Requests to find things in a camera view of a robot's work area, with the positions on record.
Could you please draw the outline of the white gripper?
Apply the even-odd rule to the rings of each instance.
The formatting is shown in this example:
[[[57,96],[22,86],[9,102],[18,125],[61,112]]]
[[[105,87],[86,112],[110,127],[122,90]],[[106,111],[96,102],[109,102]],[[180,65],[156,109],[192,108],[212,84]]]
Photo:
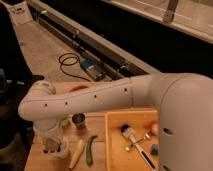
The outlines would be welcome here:
[[[62,139],[60,137],[49,137],[42,139],[44,153],[57,153],[61,151]]]

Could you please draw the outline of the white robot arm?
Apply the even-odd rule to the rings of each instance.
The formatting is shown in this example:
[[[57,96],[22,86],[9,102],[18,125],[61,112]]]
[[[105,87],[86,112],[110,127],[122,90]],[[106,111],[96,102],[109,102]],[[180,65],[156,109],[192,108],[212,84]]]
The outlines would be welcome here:
[[[18,113],[46,136],[65,114],[142,107],[158,112],[160,171],[213,171],[213,79],[203,75],[148,74],[66,94],[38,81]]]

